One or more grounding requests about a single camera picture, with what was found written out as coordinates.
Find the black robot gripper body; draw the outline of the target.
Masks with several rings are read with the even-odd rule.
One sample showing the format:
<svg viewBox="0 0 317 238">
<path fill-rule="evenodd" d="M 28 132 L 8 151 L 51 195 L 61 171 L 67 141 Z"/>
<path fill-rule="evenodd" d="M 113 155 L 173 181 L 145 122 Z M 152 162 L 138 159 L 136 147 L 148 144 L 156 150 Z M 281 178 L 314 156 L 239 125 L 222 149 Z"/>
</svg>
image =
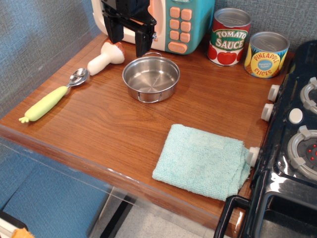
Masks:
<svg viewBox="0 0 317 238">
<path fill-rule="evenodd" d="M 117 15 L 123 27 L 133 31 L 153 32 L 156 20 L 149 13 L 148 0 L 104 0 L 103 14 Z"/>
</svg>

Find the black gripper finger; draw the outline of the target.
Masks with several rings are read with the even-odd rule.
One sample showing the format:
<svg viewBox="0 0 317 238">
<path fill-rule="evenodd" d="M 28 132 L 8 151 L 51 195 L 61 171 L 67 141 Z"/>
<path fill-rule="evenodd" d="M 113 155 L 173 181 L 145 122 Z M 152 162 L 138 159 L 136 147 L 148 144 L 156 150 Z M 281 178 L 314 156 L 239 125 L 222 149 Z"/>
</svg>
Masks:
<svg viewBox="0 0 317 238">
<path fill-rule="evenodd" d="M 103 14 L 105 27 L 110 41 L 115 44 L 120 42 L 124 37 L 123 25 L 120 23 L 120 18 L 117 15 Z"/>
<path fill-rule="evenodd" d="M 149 32 L 135 32 L 135 46 L 136 46 L 136 57 L 141 57 L 147 53 L 151 47 L 153 40 L 157 37 L 156 31 Z"/>
</svg>

